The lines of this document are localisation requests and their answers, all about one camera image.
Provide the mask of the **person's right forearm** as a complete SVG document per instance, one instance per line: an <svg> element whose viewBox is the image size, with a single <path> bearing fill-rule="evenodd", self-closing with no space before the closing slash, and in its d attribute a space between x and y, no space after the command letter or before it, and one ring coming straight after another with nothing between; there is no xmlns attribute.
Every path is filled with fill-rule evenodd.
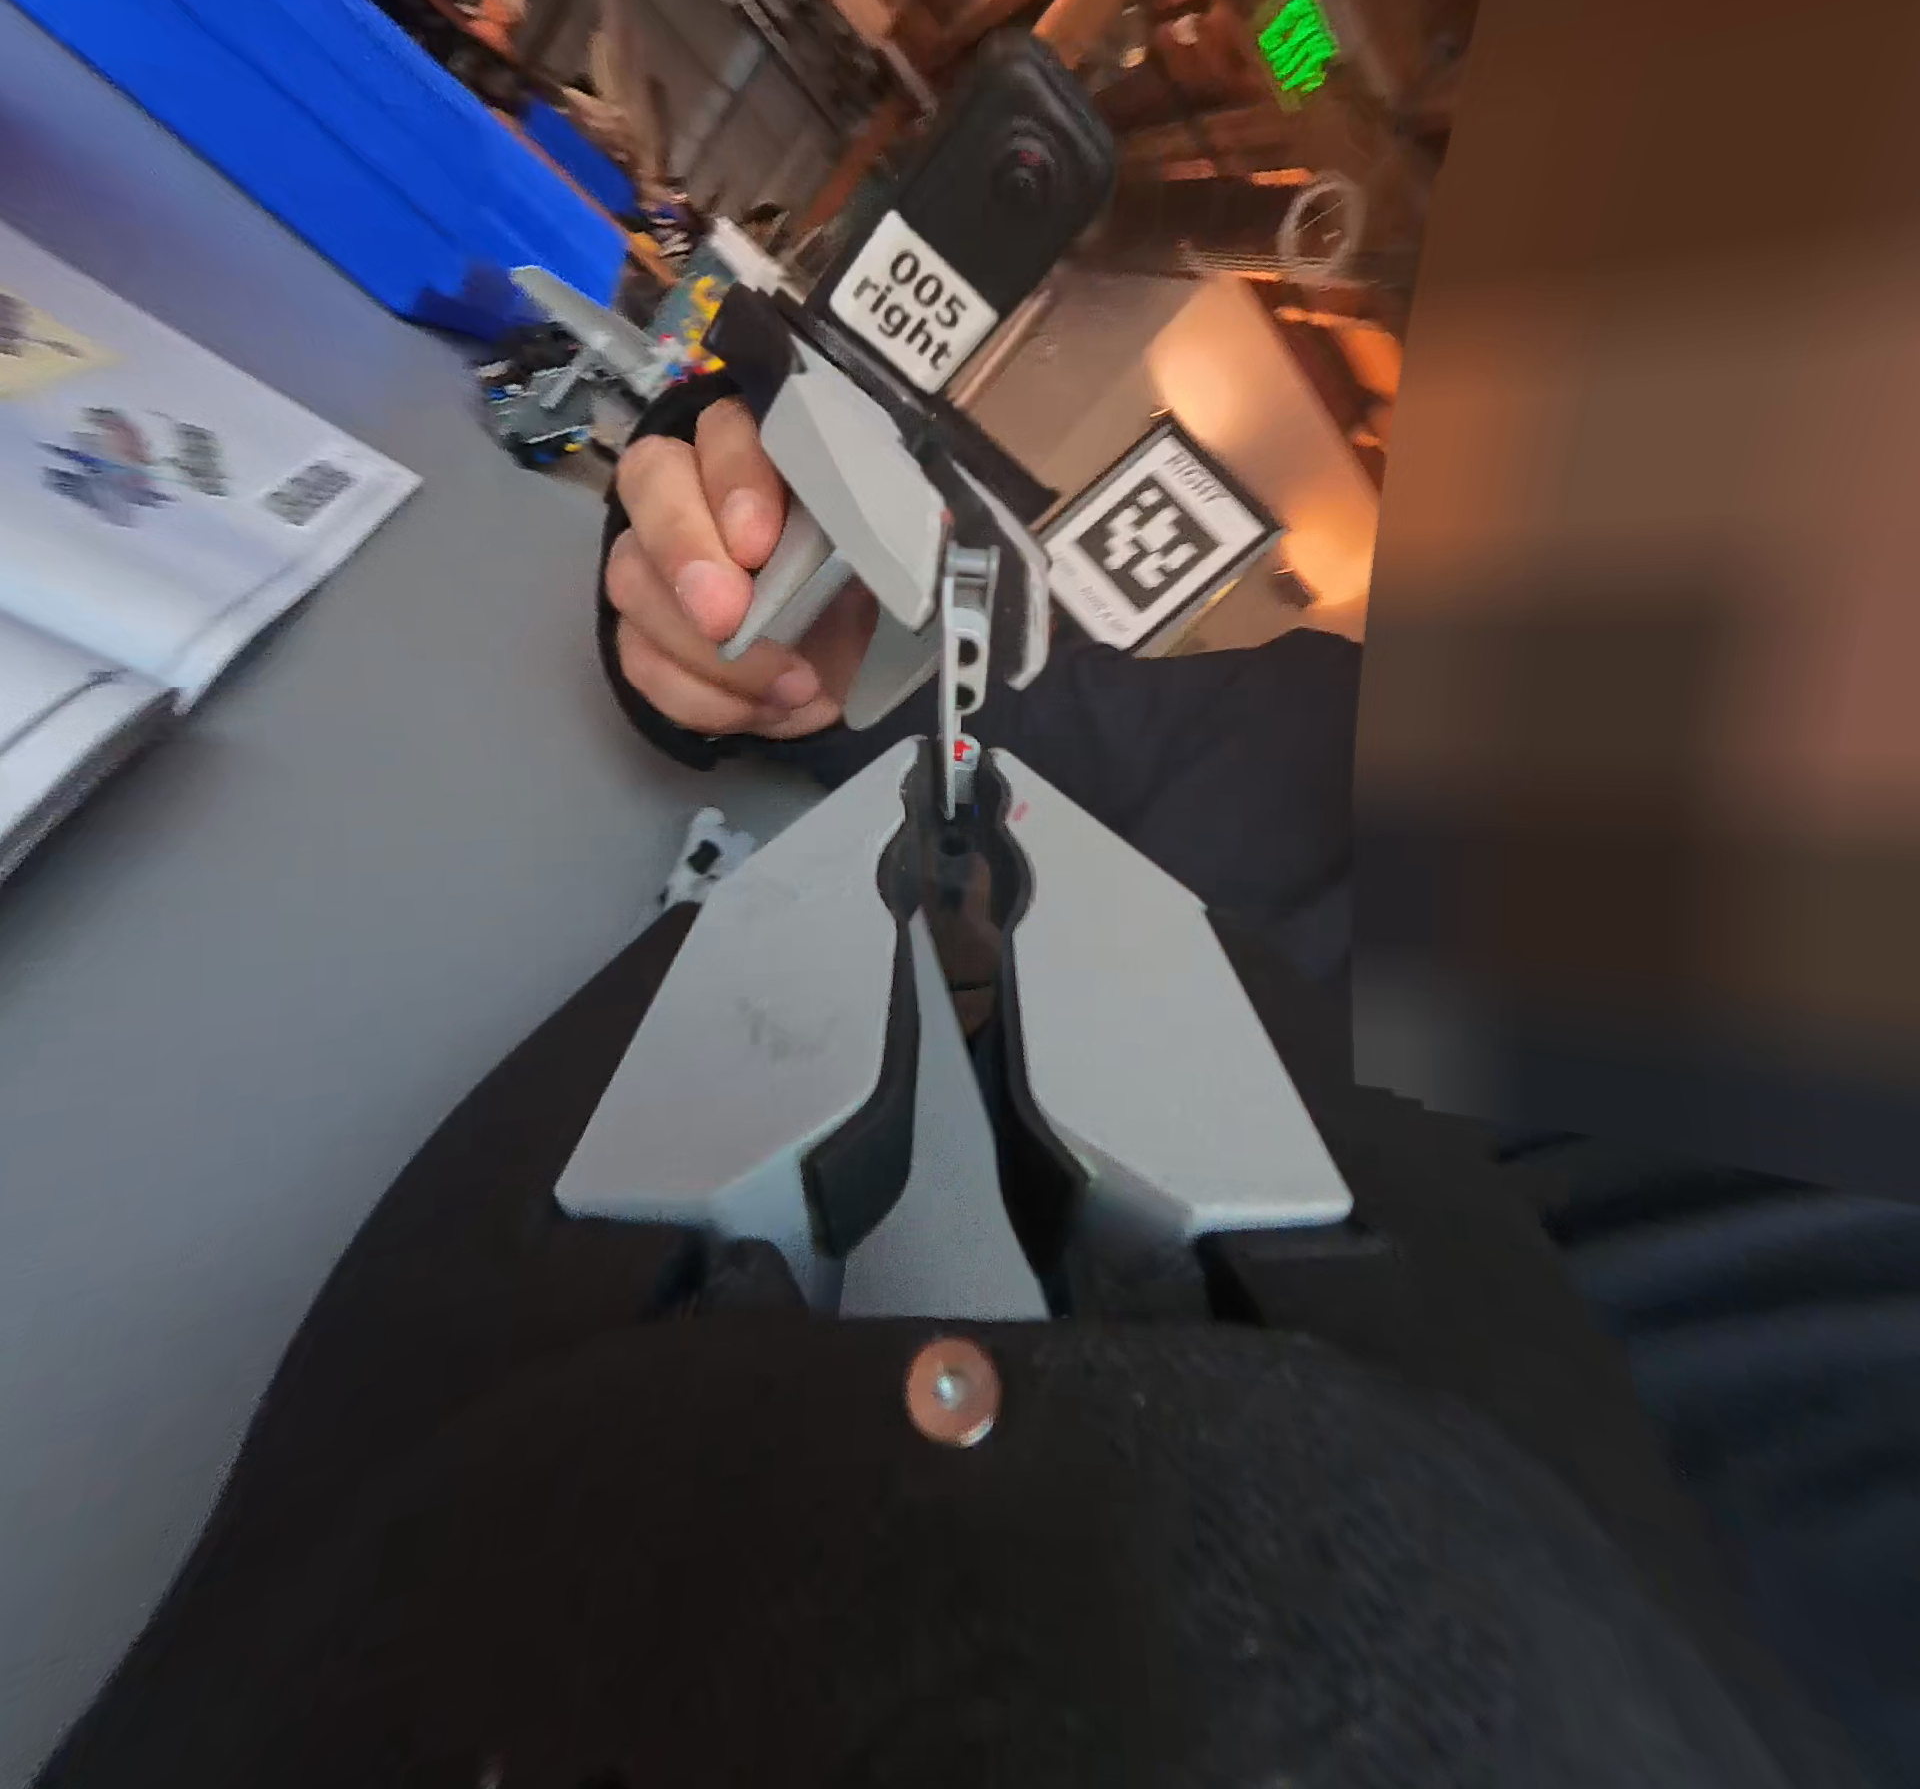
<svg viewBox="0 0 1920 1789"><path fill-rule="evenodd" d="M1063 639L976 737L1331 985L1351 956L1362 665L1360 644L1311 626L1169 657Z"/></svg>

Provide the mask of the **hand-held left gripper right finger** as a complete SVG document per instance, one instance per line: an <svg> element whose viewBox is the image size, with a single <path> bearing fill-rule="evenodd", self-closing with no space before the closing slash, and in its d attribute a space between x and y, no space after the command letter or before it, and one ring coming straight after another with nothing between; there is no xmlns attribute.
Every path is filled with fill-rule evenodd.
<svg viewBox="0 0 1920 1789"><path fill-rule="evenodd" d="M1351 1187L1200 896L1010 752L978 831L997 1175L1048 1310L1200 1320L1224 1242L1341 1237Z"/></svg>

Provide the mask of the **person's dark clothed body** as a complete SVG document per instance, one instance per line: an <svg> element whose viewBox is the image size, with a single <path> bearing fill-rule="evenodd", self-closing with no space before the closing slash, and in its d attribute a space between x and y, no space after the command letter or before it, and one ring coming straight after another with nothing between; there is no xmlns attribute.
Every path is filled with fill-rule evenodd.
<svg viewBox="0 0 1920 1789"><path fill-rule="evenodd" d="M1595 1137L1527 1165L1767 1638L1916 1786L1916 1203Z"/></svg>

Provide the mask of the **partly built lego model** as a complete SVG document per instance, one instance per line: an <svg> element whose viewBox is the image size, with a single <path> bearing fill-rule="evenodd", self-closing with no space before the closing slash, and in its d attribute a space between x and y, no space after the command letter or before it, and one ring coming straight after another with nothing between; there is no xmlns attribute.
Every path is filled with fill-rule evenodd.
<svg viewBox="0 0 1920 1789"><path fill-rule="evenodd" d="M522 469L544 470L589 446L614 449L691 357L691 273L641 319L606 307L544 266L516 266L516 291L538 312L474 370L493 442Z"/></svg>

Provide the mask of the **lego instruction booklet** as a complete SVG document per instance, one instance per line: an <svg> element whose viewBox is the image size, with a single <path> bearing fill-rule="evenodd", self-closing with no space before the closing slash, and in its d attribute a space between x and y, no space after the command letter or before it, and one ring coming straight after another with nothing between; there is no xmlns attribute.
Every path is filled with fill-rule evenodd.
<svg viewBox="0 0 1920 1789"><path fill-rule="evenodd" d="M3 231L3 877L418 493Z"/></svg>

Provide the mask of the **person's right hand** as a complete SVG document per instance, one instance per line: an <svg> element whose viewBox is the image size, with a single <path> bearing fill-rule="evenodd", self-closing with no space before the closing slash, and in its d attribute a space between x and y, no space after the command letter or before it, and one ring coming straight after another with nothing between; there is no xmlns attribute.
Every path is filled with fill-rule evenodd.
<svg viewBox="0 0 1920 1789"><path fill-rule="evenodd" d="M663 405L682 433L640 433L612 476L599 626L612 684L696 742L822 735L843 713L829 637L723 654L787 519L755 412L699 383Z"/></svg>

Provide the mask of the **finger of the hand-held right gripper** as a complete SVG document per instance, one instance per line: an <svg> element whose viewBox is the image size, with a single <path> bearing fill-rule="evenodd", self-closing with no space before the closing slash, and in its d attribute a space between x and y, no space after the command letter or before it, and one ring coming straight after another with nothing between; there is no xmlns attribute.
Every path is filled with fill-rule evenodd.
<svg viewBox="0 0 1920 1789"><path fill-rule="evenodd" d="M870 727L935 677L939 731L958 731L958 567L939 488L895 419L838 370L790 372L761 421L786 491L774 554L756 576L756 637L793 647L849 581L884 623L848 696Z"/></svg>
<svg viewBox="0 0 1920 1789"><path fill-rule="evenodd" d="M1012 690L1027 690L1047 665L1052 647L1048 560L1010 506L957 472L957 545L985 560L989 587L989 668Z"/></svg>

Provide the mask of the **grey lego beam assembly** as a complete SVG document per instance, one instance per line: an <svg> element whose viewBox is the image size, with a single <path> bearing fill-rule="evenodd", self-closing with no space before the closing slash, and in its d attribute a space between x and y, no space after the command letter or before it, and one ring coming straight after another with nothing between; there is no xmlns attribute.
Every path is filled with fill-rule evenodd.
<svg viewBox="0 0 1920 1789"><path fill-rule="evenodd" d="M926 745L930 906L964 909L978 856L976 713L991 690L997 551L951 547L935 635L935 727Z"/></svg>

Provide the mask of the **blue plastic bin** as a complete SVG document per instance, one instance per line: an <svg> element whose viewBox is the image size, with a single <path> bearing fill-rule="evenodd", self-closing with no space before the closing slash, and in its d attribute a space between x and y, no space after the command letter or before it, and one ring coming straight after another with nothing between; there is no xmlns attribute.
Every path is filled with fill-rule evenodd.
<svg viewBox="0 0 1920 1789"><path fill-rule="evenodd" d="M612 217L371 0L11 0L332 268L495 337L538 266L611 305Z"/></svg>

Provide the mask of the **green lit emergency sign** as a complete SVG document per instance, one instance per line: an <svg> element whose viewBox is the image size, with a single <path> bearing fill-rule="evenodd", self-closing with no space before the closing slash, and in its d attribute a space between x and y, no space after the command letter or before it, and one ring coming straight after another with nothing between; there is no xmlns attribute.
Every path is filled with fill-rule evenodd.
<svg viewBox="0 0 1920 1789"><path fill-rule="evenodd" d="M1250 33L1273 98L1295 109L1314 98L1341 62L1341 46L1323 0L1261 0Z"/></svg>

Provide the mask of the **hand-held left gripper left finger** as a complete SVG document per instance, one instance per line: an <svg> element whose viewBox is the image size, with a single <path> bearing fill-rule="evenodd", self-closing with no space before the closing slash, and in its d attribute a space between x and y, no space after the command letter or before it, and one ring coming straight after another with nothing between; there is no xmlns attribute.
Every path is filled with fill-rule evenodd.
<svg viewBox="0 0 1920 1789"><path fill-rule="evenodd" d="M924 747L895 747L722 880L554 1186L574 1219L758 1244L810 1307L911 1174Z"/></svg>

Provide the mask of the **white lego panel piece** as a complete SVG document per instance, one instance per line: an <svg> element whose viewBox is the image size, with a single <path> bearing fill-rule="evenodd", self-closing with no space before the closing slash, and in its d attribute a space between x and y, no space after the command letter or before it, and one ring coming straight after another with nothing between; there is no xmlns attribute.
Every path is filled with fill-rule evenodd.
<svg viewBox="0 0 1920 1789"><path fill-rule="evenodd" d="M659 889L657 912L701 907L756 851L756 840L732 827L716 807L696 811L687 822L677 859Z"/></svg>

